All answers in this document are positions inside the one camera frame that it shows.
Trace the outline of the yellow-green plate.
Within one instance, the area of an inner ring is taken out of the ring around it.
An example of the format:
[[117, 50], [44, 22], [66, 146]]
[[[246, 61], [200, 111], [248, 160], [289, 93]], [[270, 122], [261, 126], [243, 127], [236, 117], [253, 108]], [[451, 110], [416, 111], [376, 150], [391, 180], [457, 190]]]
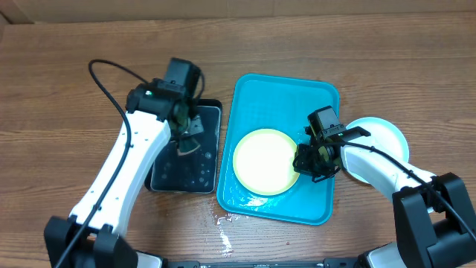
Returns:
[[274, 196], [289, 190], [298, 180], [294, 171], [296, 143], [285, 133], [260, 129], [245, 135], [233, 153], [238, 181], [250, 192]]

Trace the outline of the light blue plate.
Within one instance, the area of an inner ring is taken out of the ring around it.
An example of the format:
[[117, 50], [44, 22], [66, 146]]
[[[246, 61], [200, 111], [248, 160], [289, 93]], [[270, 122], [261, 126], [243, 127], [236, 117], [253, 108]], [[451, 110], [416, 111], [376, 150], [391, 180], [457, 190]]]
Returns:
[[398, 127], [389, 121], [376, 117], [365, 117], [352, 121], [346, 126], [349, 130], [353, 127], [362, 127], [369, 131], [371, 136], [380, 143], [388, 153], [392, 153], [393, 157], [400, 158], [404, 162], [408, 162], [410, 158], [410, 150], [407, 140]]

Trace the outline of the green and orange sponge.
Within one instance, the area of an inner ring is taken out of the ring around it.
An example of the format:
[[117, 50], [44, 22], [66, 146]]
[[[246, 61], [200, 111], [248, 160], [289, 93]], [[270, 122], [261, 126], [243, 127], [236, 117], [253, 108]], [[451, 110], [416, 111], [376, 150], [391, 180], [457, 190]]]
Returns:
[[177, 141], [177, 154], [179, 156], [186, 156], [195, 152], [200, 147], [200, 143], [192, 136], [180, 138]]

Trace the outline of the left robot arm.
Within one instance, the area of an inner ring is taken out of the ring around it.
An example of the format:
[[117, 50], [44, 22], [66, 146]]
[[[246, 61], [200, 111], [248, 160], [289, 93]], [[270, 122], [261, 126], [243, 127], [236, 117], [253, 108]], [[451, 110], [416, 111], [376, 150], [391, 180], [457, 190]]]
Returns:
[[83, 198], [65, 219], [52, 217], [44, 230], [53, 267], [165, 267], [157, 255], [133, 249], [125, 239], [141, 187], [158, 154], [176, 143], [180, 156], [199, 149], [203, 126], [196, 104], [205, 76], [191, 61], [171, 58], [164, 78], [142, 79], [125, 107], [99, 88], [123, 123], [111, 152]]

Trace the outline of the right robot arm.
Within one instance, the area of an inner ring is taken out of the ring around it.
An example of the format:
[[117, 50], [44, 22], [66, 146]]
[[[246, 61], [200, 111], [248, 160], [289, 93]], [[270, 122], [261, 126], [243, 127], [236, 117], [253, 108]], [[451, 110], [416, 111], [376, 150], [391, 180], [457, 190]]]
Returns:
[[292, 163], [320, 182], [346, 171], [372, 185], [393, 206], [396, 241], [356, 258], [329, 258], [325, 267], [460, 267], [475, 260], [475, 209], [463, 180], [417, 168], [402, 132], [381, 118], [344, 126], [331, 106], [308, 115], [309, 144]]

